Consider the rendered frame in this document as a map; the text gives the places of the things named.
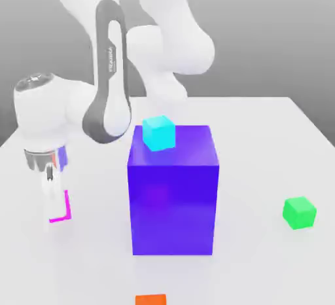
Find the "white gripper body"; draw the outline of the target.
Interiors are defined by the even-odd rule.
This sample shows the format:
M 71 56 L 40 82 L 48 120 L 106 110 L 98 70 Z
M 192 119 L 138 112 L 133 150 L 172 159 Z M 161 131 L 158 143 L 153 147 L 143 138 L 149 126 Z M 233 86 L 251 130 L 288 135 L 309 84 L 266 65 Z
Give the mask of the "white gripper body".
M 58 172 L 45 171 L 42 176 L 44 210 L 47 220 L 59 219 L 65 216 L 65 198 Z

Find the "small cyan cube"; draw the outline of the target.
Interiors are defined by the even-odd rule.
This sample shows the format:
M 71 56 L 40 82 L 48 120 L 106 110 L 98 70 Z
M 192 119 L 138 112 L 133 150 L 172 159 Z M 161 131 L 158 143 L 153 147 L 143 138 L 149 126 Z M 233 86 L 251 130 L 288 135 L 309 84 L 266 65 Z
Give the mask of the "small cyan cube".
M 143 143 L 153 152 L 175 147 L 175 124 L 166 116 L 142 121 Z

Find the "small green cube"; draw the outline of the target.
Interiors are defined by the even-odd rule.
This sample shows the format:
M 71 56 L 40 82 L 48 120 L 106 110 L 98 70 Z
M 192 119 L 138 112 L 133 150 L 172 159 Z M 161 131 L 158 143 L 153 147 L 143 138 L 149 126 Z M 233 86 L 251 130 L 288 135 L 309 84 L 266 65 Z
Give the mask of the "small green cube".
M 293 230 L 312 227 L 316 214 L 316 207 L 305 196 L 285 200 L 283 218 Z

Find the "small orange cube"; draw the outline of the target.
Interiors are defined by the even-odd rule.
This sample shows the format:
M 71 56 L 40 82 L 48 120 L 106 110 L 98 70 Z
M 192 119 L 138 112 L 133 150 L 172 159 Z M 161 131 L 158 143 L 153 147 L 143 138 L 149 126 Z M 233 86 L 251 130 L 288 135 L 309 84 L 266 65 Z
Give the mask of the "small orange cube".
M 165 294 L 136 295 L 135 305 L 167 305 L 167 297 Z

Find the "small magenta cube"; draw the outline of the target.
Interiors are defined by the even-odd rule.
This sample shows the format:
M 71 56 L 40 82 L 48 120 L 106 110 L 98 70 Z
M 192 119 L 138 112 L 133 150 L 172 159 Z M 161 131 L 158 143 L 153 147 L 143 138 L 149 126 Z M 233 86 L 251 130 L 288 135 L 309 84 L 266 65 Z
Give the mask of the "small magenta cube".
M 49 223 L 57 223 L 60 221 L 70 220 L 71 219 L 71 206 L 69 201 L 69 194 L 68 190 L 64 190 L 64 198 L 65 198 L 65 208 L 66 208 L 66 214 L 63 217 L 50 219 Z

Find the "large purple box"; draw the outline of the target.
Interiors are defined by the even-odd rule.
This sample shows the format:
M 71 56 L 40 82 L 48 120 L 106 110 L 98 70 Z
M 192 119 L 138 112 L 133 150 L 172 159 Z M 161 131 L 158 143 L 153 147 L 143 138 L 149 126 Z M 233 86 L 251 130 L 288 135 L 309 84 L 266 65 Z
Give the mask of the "large purple box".
M 211 255 L 219 160 L 208 126 L 177 126 L 176 146 L 152 152 L 136 126 L 128 158 L 134 255 Z

